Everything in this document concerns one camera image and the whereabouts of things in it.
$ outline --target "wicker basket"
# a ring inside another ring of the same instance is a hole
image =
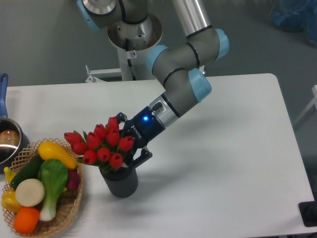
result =
[[[63,146],[74,158],[77,157],[71,149],[70,145],[67,141],[60,140],[60,139],[44,139],[42,141],[38,141],[31,145],[28,145],[27,148],[23,149],[17,157],[15,157],[12,165],[10,167],[11,171],[18,172],[20,171],[29,160],[37,153],[39,145],[44,141],[52,141],[61,146]],[[83,166],[82,164],[78,164],[77,173],[81,178],[81,182],[79,188],[76,191],[65,191],[62,196],[58,199],[57,207],[56,207],[56,216],[53,220],[49,222],[42,222],[39,221],[34,231],[28,235],[27,237],[31,238],[47,238],[56,233],[63,230],[65,227],[69,225],[69,223],[74,219],[75,215],[78,212],[79,204],[81,202],[81,197],[83,193]],[[6,183],[4,188],[2,189],[3,192],[8,190],[10,185]],[[15,232],[17,235],[21,235],[17,233],[13,228],[13,222],[15,218],[15,214],[13,212],[7,211],[6,209],[2,208],[3,216],[5,222],[8,223],[8,226],[11,228],[11,231]]]

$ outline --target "bok choy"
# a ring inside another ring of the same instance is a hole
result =
[[[67,167],[57,159],[47,160],[40,167],[38,179],[45,188],[40,220],[50,221],[56,215],[57,200],[67,184]]]

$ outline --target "toy vegetable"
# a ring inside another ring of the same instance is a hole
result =
[[[68,170],[68,182],[66,185],[67,190],[74,191],[79,188],[80,184],[80,176],[79,174],[74,170]]]
[[[67,167],[57,159],[47,160],[40,167],[38,179],[45,188],[40,220],[50,221],[56,215],[57,200],[67,184]]]
[[[43,184],[35,178],[30,178],[16,188],[15,198],[24,207],[38,205],[44,198],[45,189]]]
[[[16,176],[15,172],[12,172],[9,167],[5,167],[3,169],[4,174],[5,174],[5,179],[8,181],[8,183],[11,183],[12,179],[14,178],[14,176]]]
[[[16,200],[15,191],[12,188],[8,189],[2,194],[1,205],[6,210],[14,212],[14,213],[17,213],[22,208],[22,205],[20,205],[18,201]]]
[[[59,144],[51,141],[42,142],[39,145],[39,154],[43,160],[58,159],[69,170],[74,170],[77,167],[76,160]]]
[[[29,163],[23,167],[14,178],[11,180],[10,186],[16,189],[19,184],[27,179],[34,179],[37,177],[41,164],[44,160],[39,154],[36,154]]]
[[[16,232],[29,235],[39,221],[40,212],[34,207],[22,207],[16,214],[13,227]]]

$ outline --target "red radish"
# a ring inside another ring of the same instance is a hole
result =
[[[74,191],[79,188],[80,176],[74,170],[68,170],[68,182],[66,185],[67,190]]]

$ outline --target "light blue joint cap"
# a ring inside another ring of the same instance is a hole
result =
[[[195,97],[200,103],[212,91],[212,87],[206,77],[195,68],[188,72],[189,81],[192,85]]]
[[[86,11],[83,3],[81,0],[77,1],[77,5],[83,15],[83,17],[85,18],[88,26],[93,30],[93,31],[98,31],[100,30],[100,28],[94,23],[94,21],[91,19],[90,15],[88,14],[88,12]]]
[[[152,73],[153,73],[153,66],[155,61],[157,60],[157,57],[160,55],[160,53],[162,53],[162,51],[166,49],[169,49],[169,48],[165,45],[157,45],[149,52],[147,56],[146,64]]]
[[[217,34],[219,36],[219,42],[220,42],[219,53],[218,53],[218,56],[216,58],[216,60],[217,60],[228,53],[228,51],[229,51],[229,39],[223,30],[215,29],[215,31],[217,32]]]

